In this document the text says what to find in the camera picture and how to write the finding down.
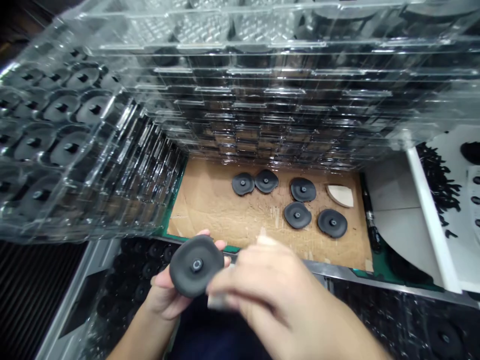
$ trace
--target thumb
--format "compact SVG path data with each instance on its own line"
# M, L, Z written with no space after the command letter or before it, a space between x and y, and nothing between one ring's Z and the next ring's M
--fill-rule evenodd
M271 309L252 298L228 294L225 301L232 310L240 312L273 359L280 359L288 346L289 330L275 318Z

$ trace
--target black rubber pieces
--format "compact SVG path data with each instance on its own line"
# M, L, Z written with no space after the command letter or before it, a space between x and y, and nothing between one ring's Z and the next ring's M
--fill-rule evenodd
M290 182L291 195L296 201L313 201L317 197L317 189L310 180L303 177L296 177Z
M248 172L239 173L231 181L235 194L243 196L251 193L256 187L264 194L271 193L279 185L279 178L270 170L262 170L253 179Z
M312 221L312 214L302 202L295 201L288 204L283 210L288 224L294 229L302 229Z
M262 170L255 176L255 186L264 194L271 193L279 185L279 178L270 170Z
M334 239L341 238L347 232L347 219L338 211L325 209L318 216L318 227Z
M431 351L439 359L465 359L459 331L446 319L433 317L427 322Z
M231 181L231 187L235 194L243 196L251 193L255 188L255 181L248 172L239 173Z
M209 281L224 267L224 256L207 235L197 235L173 254L170 276L177 291L187 298L205 294Z

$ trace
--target hand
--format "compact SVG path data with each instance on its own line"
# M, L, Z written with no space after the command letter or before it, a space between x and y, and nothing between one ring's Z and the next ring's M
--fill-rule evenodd
M205 229L197 235L210 236L210 231ZM220 251L223 251L227 246L225 241L222 240L215 241L215 245ZM231 261L232 259L229 256L225 256L225 267L228 267ZM151 289L146 297L145 306L150 311L159 314L164 320L174 320L192 302L192 299L180 295L175 289L170 277L170 265L157 276L152 277L150 283Z
M260 236L220 271L207 294L224 294L274 360L385 358L356 315L288 247Z

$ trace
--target sanding sponge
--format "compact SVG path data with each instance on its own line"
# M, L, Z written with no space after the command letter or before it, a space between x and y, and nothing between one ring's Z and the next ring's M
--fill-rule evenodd
M354 207L352 189L342 185L327 185L326 191L331 199L345 208Z

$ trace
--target white plastic divider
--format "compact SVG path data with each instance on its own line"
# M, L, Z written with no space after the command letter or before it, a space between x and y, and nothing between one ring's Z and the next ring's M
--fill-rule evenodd
M416 148L411 148L406 152L408 163L410 164L413 182L415 184L418 199L421 204L421 210L426 222L427 231L433 247L433 252L438 264L443 286L446 290L454 293L461 293L462 287L459 283L457 271L447 245L447 239L442 229L437 208L434 199L430 193L430 187L425 177L422 163Z
M427 143L430 148L436 148L437 154L445 160L442 165L450 169L450 173L445 174L446 177L462 186L458 196L461 211L458 212L452 208L442 214L445 221L449 223L443 230L448 229L458 237L445 238L443 234L443 239L453 260L459 285L463 290L475 293L480 293L480 244L476 239L471 220L467 175L473 164L463 157L460 146L463 143L478 141L480 141L480 124L460 125L455 130L441 134Z
M416 156L419 161L416 152L410 156ZM443 263L439 262L434 250L427 219L438 218L438 215L435 207L425 210L420 202L416 178L425 176L421 165L415 168L414 177L408 154L402 152L368 167L365 175L374 222L383 239L400 256L429 274L435 285L460 293L455 273L441 269ZM421 186L429 192L426 183Z

